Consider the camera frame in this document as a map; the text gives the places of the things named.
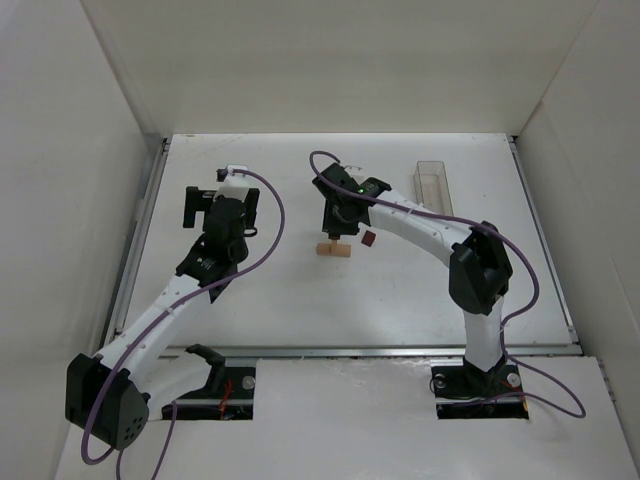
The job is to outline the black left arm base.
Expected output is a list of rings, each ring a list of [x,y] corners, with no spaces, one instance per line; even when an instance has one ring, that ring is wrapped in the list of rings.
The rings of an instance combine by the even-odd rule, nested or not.
[[[210,372],[203,387],[176,401],[177,419],[184,421],[246,421],[254,417],[256,366],[229,362],[227,358],[200,344],[186,352],[205,360]]]

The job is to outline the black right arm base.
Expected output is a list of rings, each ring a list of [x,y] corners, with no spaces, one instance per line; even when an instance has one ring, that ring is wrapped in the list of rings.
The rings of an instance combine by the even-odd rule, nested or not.
[[[526,400],[519,396],[522,380],[517,366],[504,363],[488,372],[464,361],[431,367],[431,392],[439,420],[528,420]]]

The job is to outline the red wedge wood block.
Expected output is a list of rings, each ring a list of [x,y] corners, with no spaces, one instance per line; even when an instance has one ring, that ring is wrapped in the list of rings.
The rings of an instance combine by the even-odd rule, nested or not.
[[[371,247],[376,240],[376,234],[371,230],[366,230],[361,238],[361,244]]]

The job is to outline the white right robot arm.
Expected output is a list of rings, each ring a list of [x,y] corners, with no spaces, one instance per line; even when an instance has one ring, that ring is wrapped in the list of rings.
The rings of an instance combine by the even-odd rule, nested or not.
[[[440,260],[448,269],[448,293],[462,310],[466,334],[463,365],[487,380],[504,365],[500,323],[513,269],[502,242],[479,226],[450,224],[374,177],[357,182],[337,163],[312,184],[340,235],[361,225],[395,234]]]

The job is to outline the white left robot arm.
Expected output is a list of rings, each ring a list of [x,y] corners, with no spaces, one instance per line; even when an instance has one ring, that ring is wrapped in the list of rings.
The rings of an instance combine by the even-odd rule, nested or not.
[[[159,358],[177,333],[205,313],[248,256],[260,192],[223,186],[196,208],[203,232],[156,300],[117,339],[94,356],[77,355],[66,375],[65,417],[122,451],[171,401],[222,382],[225,359],[200,344],[167,363]]]

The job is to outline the clear plastic box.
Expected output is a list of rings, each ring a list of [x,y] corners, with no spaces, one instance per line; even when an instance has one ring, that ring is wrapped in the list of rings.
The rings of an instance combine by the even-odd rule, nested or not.
[[[428,210],[452,216],[454,214],[446,169],[440,161],[419,161],[413,175],[417,203]]]

